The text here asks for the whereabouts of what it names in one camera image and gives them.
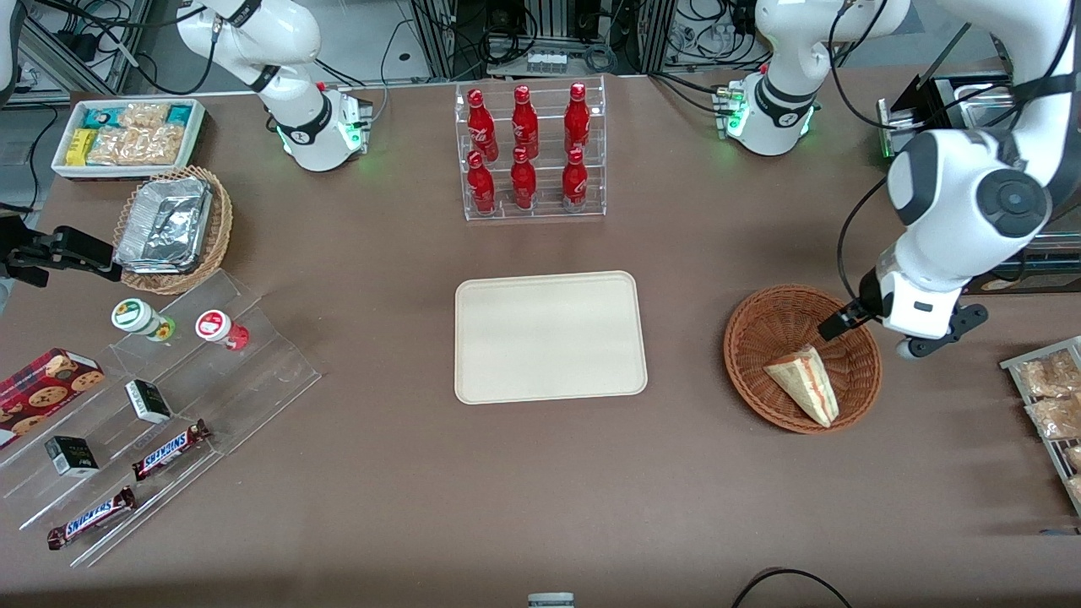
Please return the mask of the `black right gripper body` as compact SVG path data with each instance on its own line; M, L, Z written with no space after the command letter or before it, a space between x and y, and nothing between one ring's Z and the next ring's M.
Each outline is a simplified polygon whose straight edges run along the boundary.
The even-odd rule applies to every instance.
M43 265L51 261L50 244L53 237L45 232L35 232L21 216L1 219L1 277L22 281L32 287L46 288L49 270Z

